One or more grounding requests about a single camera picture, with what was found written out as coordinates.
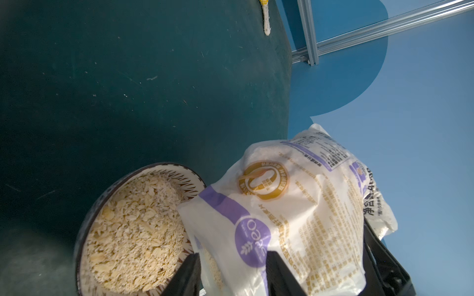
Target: rolled oats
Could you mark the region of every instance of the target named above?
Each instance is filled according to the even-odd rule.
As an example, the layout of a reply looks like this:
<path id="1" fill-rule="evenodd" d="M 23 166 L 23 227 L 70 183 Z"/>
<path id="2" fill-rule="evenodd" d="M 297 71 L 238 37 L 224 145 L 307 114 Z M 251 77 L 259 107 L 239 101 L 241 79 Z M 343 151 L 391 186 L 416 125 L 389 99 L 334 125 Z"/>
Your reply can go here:
<path id="1" fill-rule="evenodd" d="M 219 267 L 217 266 L 216 260 L 214 259 L 214 257 L 212 257 L 212 255 L 207 249 L 204 249 L 204 256 L 209 264 L 209 269 L 217 287 L 219 288 L 219 290 L 222 290 L 222 288 L 224 287 L 224 282 L 222 281 L 222 275 L 220 273 Z"/>
<path id="2" fill-rule="evenodd" d="M 87 238 L 95 279 L 116 293 L 146 292 L 170 278 L 182 252 L 180 186 L 163 174 L 139 177 L 117 191 Z"/>

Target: purple stripe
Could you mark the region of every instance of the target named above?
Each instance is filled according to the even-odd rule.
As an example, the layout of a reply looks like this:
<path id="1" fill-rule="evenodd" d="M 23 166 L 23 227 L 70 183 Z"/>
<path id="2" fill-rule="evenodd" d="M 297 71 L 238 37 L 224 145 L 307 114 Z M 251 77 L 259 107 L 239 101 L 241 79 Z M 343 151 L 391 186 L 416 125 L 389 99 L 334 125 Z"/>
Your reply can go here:
<path id="1" fill-rule="evenodd" d="M 359 179 L 359 174 L 357 171 L 352 167 L 352 165 L 349 165 L 351 171 L 354 173 L 355 178 L 357 179 L 357 184 L 359 185 L 359 189 L 362 191 L 362 188 L 360 187 L 360 179 Z"/>
<path id="2" fill-rule="evenodd" d="M 242 217 L 250 216 L 250 213 L 238 202 L 216 192 L 212 186 L 204 189 L 199 194 L 199 197 L 221 213 L 221 215 L 229 219 L 233 224 L 236 224 Z"/>
<path id="3" fill-rule="evenodd" d="M 316 154 L 314 154 L 313 152 L 309 151 L 308 149 L 306 149 L 305 147 L 299 145 L 299 144 L 295 144 L 295 143 L 291 143 L 291 142 L 288 142 L 288 141 L 283 141 L 281 142 L 282 144 L 285 144 L 285 145 L 288 145 L 288 146 L 292 146 L 293 148 L 296 148 L 296 149 L 299 149 L 301 150 L 302 152 L 306 153 L 307 155 L 311 156 L 312 158 L 314 158 L 315 160 L 321 162 L 328 171 L 332 171 L 332 168 L 322 159 L 320 158 L 319 156 L 317 156 Z"/>
<path id="4" fill-rule="evenodd" d="M 354 167 L 354 169 L 355 169 L 356 171 L 357 171 L 357 169 L 360 168 L 360 166 L 359 166 L 359 164 L 358 164 L 357 162 L 354 162 L 354 163 L 352 164 L 352 166 Z M 361 181 L 361 182 L 364 182 L 364 181 L 365 181 L 365 175 L 364 175 L 364 174 L 362 174 L 362 175 L 359 174 L 358 171 L 357 171 L 357 174 L 359 175 L 360 181 Z"/>

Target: metal rail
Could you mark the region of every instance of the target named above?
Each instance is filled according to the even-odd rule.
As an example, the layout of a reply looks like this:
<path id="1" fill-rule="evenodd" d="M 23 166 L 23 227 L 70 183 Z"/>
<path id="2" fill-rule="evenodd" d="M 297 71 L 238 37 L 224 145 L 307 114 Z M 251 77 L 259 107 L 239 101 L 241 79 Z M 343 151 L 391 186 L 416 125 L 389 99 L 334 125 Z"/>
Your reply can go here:
<path id="1" fill-rule="evenodd" d="M 317 42 L 318 55 L 359 45 L 474 9 L 474 0 L 445 0 L 336 37 Z M 308 60 L 306 47 L 292 52 L 292 62 Z"/>
<path id="2" fill-rule="evenodd" d="M 316 30 L 314 28 L 311 0 L 298 0 L 301 23 L 303 24 L 304 39 L 306 40 L 306 57 L 309 65 L 319 64 Z"/>

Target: white plastic packaging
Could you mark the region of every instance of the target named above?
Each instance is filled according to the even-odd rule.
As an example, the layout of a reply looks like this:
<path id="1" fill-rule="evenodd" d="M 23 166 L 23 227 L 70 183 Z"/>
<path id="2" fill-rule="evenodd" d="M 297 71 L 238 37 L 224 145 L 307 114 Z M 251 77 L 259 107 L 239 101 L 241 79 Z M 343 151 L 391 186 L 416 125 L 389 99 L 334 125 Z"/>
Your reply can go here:
<path id="1" fill-rule="evenodd" d="M 364 216 L 379 238 L 397 228 L 371 172 L 317 124 L 292 140 L 251 145 L 178 211 L 193 249 L 219 267 L 200 256 L 210 296 L 268 295 L 267 251 L 309 296 L 358 295 Z"/>

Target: bowl rim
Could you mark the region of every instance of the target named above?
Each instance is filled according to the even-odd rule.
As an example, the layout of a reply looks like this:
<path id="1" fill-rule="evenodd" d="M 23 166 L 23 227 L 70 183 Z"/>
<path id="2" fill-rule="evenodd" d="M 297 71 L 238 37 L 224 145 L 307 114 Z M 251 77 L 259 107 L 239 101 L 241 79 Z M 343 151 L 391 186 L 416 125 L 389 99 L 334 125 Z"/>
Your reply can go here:
<path id="1" fill-rule="evenodd" d="M 122 178 L 118 179 L 115 181 L 112 185 L 110 185 L 97 199 L 96 201 L 92 204 L 91 208 L 87 212 L 86 216 L 84 217 L 84 220 L 82 221 L 81 227 L 79 228 L 79 231 L 77 233 L 76 237 L 76 242 L 74 246 L 74 253 L 73 253 L 73 261 L 74 261 L 74 272 L 75 272 L 75 285 L 76 285 L 76 292 L 77 295 L 83 296 L 81 287 L 79 285 L 79 276 L 80 276 L 80 271 L 79 268 L 81 266 L 81 259 L 82 259 L 82 251 L 84 249 L 84 244 L 85 240 L 87 239 L 87 235 L 89 234 L 89 231 L 91 230 L 92 224 L 97 218 L 97 215 L 100 212 L 100 209 L 103 208 L 103 206 L 108 202 L 108 200 L 113 196 L 113 194 L 117 191 L 118 188 L 120 188 L 123 184 L 128 182 L 133 176 L 141 173 L 142 171 L 159 166 L 159 165 L 172 165 L 172 166 L 177 166 L 177 167 L 182 167 L 190 172 L 192 172 L 194 175 L 196 175 L 199 179 L 199 181 L 202 182 L 204 185 L 204 188 L 206 188 L 206 183 L 202 180 L 202 178 L 192 169 L 188 168 L 185 165 L 176 163 L 176 162 L 170 162 L 170 161 L 165 161 L 165 162 L 156 162 L 149 164 L 147 166 L 144 166 L 138 170 L 135 170 Z"/>

